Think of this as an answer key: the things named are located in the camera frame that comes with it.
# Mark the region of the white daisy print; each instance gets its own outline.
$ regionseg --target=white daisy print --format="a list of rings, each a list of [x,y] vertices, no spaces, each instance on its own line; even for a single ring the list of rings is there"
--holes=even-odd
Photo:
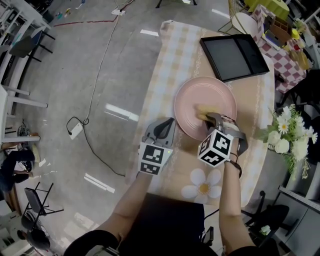
[[[218,169],[213,169],[207,178],[203,170],[194,169],[190,174],[193,185],[184,186],[181,194],[187,199],[194,198],[195,203],[206,204],[208,196],[218,198],[221,195],[221,187],[215,185],[220,181],[221,176]]]

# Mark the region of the red cable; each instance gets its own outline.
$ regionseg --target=red cable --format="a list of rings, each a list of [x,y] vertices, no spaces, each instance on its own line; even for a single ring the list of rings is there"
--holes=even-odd
[[[129,5],[131,5],[134,1],[124,6],[121,11],[123,11],[125,8],[127,8]],[[75,21],[75,22],[69,22],[69,23],[62,23],[58,25],[54,25],[54,27],[64,26],[64,25],[71,25],[71,24],[77,24],[77,23],[100,23],[100,22],[114,22],[117,17],[114,18],[114,20],[97,20],[97,21]]]

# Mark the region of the black cable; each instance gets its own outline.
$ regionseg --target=black cable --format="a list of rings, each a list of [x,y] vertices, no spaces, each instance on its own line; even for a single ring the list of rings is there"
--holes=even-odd
[[[215,214],[216,212],[218,212],[218,211],[219,211],[219,209],[218,209],[218,210],[215,210],[214,212],[212,212],[212,213],[210,213],[209,215],[205,216],[205,217],[204,217],[204,220],[205,220],[206,218],[214,215],[214,214]]]
[[[242,168],[241,168],[241,166],[238,164],[238,156],[237,156],[235,153],[232,153],[232,152],[230,152],[230,154],[236,156],[236,161],[234,162],[234,161],[230,160],[229,163],[230,163],[230,164],[233,164],[233,166],[239,170],[239,179],[240,179],[241,176],[242,176]]]
[[[69,135],[72,135],[72,132],[69,131],[69,129],[68,129],[68,124],[69,124],[69,122],[70,122],[72,119],[74,119],[74,118],[77,119],[77,120],[80,122],[80,124],[82,125],[83,131],[84,131],[85,140],[86,140],[86,142],[88,143],[88,145],[89,145],[92,153],[93,153],[102,163],[104,163],[107,167],[109,167],[109,168],[111,169],[111,171],[113,171],[116,175],[125,177],[125,175],[115,172],[115,170],[112,169],[109,164],[107,164],[105,161],[103,161],[103,160],[94,152],[92,146],[90,145],[90,143],[89,143],[89,141],[88,141],[88,137],[87,137],[86,129],[85,129],[85,126],[86,126],[87,124],[89,124],[89,119],[88,119],[88,118],[82,122],[82,121],[81,121],[78,117],[76,117],[76,116],[71,117],[71,118],[69,119],[69,121],[68,121],[68,122],[66,123],[66,125],[65,125],[65,126],[66,126],[66,130],[68,131],[68,134],[69,134]]]

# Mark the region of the checkered tablecloth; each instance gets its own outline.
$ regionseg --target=checkered tablecloth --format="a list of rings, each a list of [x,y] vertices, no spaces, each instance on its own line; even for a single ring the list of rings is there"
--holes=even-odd
[[[267,16],[275,15],[267,8],[259,4],[254,10],[252,17],[257,21],[258,34],[253,37],[262,54],[270,57],[274,64],[274,69],[284,79],[284,82],[276,84],[276,90],[286,93],[295,87],[306,77],[306,71],[299,67],[296,61],[290,59],[289,53],[284,49],[275,46],[264,35],[264,22]]]
[[[130,184],[138,172],[138,146],[147,127],[158,118],[175,117],[174,100],[179,88],[191,78],[215,77],[209,61],[200,46],[200,38],[215,37],[220,34],[193,25],[175,21],[165,21],[160,29],[162,48],[159,53],[142,112],[134,137],[126,182]],[[266,128],[272,122],[270,110],[274,108],[274,67],[270,58],[265,57],[270,72],[229,82],[237,103],[237,124],[248,139],[248,150],[239,157],[242,167],[241,200],[245,206],[254,191],[267,153],[267,146],[254,139],[257,128]],[[164,197],[196,202],[194,197],[182,193],[185,188],[195,188],[192,173],[203,174],[202,179],[210,180],[214,172],[216,179],[210,183],[211,192],[222,186],[224,165],[213,170],[197,159],[201,141],[187,136],[177,124],[173,140],[173,154],[159,176],[152,179],[149,192]],[[196,188],[203,203],[219,206],[220,196],[209,194],[209,187]]]

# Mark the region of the wrist strap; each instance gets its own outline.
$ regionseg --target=wrist strap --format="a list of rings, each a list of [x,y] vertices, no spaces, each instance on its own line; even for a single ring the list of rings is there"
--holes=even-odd
[[[242,169],[241,169],[241,166],[237,163],[238,162],[238,156],[236,154],[234,154],[234,153],[230,153],[230,154],[236,156],[236,161],[235,162],[232,161],[232,160],[230,160],[229,162],[231,164],[233,164],[233,166],[239,170],[239,179],[240,179],[241,175],[242,175]]]

